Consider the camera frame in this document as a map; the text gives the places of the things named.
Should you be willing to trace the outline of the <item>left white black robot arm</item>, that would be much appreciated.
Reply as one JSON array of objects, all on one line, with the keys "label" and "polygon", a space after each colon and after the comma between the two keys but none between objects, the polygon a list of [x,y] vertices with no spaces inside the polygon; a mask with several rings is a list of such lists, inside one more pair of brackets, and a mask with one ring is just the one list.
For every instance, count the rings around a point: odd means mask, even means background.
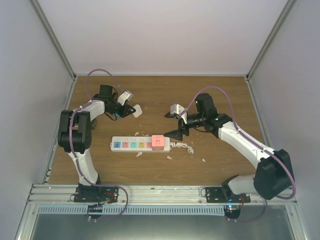
[{"label": "left white black robot arm", "polygon": [[86,104],[74,109],[63,110],[60,114],[57,142],[71,157],[78,173],[78,183],[89,186],[86,197],[98,202],[103,197],[100,176],[96,171],[91,153],[92,121],[100,115],[115,115],[125,118],[138,112],[128,102],[133,97],[130,91],[121,94],[110,85],[101,85],[99,93],[89,97]]}]

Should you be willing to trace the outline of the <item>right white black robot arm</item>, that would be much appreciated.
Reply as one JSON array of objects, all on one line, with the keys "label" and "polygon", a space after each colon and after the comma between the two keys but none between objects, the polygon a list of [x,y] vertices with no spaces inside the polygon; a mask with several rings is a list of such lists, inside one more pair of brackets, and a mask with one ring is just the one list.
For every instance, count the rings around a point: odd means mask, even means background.
[{"label": "right white black robot arm", "polygon": [[288,152],[264,145],[241,129],[230,116],[218,113],[208,93],[199,94],[194,102],[197,108],[194,114],[187,113],[179,104],[170,107],[165,118],[177,119],[178,127],[165,133],[165,137],[182,141],[184,136],[189,136],[190,129],[203,127],[206,133],[235,148],[255,168],[253,175],[234,175],[225,180],[221,184],[223,200],[232,203],[240,194],[258,194],[271,200],[293,187],[295,180]]}]

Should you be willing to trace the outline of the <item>dark green square adapter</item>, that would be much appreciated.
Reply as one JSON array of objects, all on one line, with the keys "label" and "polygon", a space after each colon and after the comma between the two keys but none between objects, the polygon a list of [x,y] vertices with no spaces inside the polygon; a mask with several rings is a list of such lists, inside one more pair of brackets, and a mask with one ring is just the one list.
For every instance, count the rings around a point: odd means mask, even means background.
[{"label": "dark green square adapter", "polygon": [[97,125],[97,120],[96,119],[93,119],[91,121],[91,129],[94,130],[96,128],[96,125]]}]

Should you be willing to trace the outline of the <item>white grey plug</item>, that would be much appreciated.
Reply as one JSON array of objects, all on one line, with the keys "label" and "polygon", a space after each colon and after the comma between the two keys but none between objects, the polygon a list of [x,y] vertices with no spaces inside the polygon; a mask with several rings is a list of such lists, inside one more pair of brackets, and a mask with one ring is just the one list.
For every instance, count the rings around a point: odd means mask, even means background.
[{"label": "white grey plug", "polygon": [[142,115],[143,111],[142,108],[139,104],[136,104],[133,106],[133,109],[135,110],[135,112],[132,114],[135,118],[138,118],[139,116]]}]

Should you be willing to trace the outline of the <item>white power strip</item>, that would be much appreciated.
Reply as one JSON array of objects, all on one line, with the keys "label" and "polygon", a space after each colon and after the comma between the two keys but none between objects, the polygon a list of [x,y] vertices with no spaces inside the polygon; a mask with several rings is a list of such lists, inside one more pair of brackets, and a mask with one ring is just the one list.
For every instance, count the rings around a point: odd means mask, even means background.
[{"label": "white power strip", "polygon": [[170,139],[164,137],[164,148],[162,150],[154,150],[152,149],[151,136],[113,136],[110,150],[119,153],[168,153],[170,151]]}]

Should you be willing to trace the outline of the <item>large pink adapter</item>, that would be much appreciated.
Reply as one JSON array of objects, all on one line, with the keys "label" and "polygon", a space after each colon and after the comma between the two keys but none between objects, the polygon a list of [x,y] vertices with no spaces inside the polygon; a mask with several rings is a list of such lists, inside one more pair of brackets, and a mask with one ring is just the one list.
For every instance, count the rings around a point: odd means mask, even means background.
[{"label": "large pink adapter", "polygon": [[163,151],[165,149],[165,137],[163,135],[151,136],[152,151]]}]

